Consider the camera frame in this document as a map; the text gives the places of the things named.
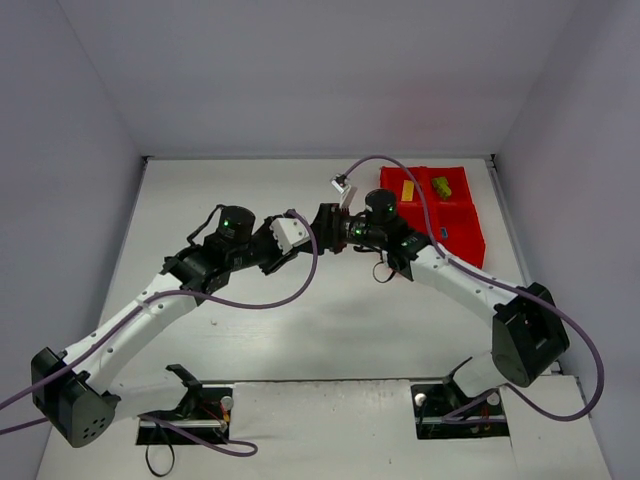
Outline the yellow lego plate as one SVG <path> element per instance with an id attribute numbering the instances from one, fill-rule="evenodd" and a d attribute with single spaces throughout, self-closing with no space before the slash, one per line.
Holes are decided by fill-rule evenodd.
<path id="1" fill-rule="evenodd" d="M 410 203 L 414 200 L 415 184 L 411 180 L 404 180 L 401 190 L 401 201 Z"/>

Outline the green lego brick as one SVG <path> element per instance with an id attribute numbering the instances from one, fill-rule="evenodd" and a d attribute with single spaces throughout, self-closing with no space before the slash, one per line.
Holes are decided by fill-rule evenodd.
<path id="1" fill-rule="evenodd" d="M 435 177 L 432 179 L 432 185 L 435 189 L 448 189 L 448 180 L 445 177 Z"/>
<path id="2" fill-rule="evenodd" d="M 452 191 L 448 184 L 439 184 L 436 190 L 442 200 L 447 201 L 450 199 Z"/>

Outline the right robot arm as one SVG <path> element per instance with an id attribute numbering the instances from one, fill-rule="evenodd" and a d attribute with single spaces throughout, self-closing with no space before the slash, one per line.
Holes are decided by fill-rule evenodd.
<path id="1" fill-rule="evenodd" d="M 321 204 L 312 229 L 319 249 L 339 253 L 352 244 L 377 251 L 394 272 L 444 294 L 490 327 L 490 349 L 449 375 L 467 398 L 507 383 L 530 386 L 570 345 L 546 287 L 498 287 L 485 272 L 412 228 L 389 190 L 367 194 L 364 211 L 356 215 L 337 203 Z"/>

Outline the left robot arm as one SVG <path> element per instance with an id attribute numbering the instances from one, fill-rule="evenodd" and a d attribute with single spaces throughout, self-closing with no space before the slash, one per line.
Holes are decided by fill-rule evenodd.
<path id="1" fill-rule="evenodd" d="M 149 412 L 192 410 L 200 382 L 182 366 L 143 386 L 118 384 L 124 367 L 173 322 L 225 287 L 233 273 L 257 267 L 265 275 L 293 260 L 299 248 L 318 252 L 308 223 L 295 211 L 256 227 L 240 206 L 218 206 L 215 231 L 165 258 L 150 284 L 119 314 L 85 338 L 31 360 L 28 392 L 35 407 L 73 448 L 95 441 L 115 421 Z"/>

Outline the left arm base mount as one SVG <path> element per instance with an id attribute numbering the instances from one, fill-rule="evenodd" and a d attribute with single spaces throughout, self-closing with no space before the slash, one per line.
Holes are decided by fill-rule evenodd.
<path id="1" fill-rule="evenodd" d="M 165 368 L 177 380 L 181 396 L 169 407 L 149 410 L 146 415 L 171 423 L 200 440 L 221 445 L 229 439 L 234 385 L 198 380 L 180 364 Z M 140 420 L 136 444 L 144 446 L 195 445 L 189 438 L 149 420 Z"/>

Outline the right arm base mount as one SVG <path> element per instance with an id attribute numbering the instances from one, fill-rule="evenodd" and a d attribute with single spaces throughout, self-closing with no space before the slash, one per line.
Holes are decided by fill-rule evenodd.
<path id="1" fill-rule="evenodd" d="M 510 436 L 501 396 L 497 391 L 482 401 L 472 400 L 454 385 L 453 374 L 470 358 L 438 381 L 410 386 L 418 440 L 479 440 Z"/>

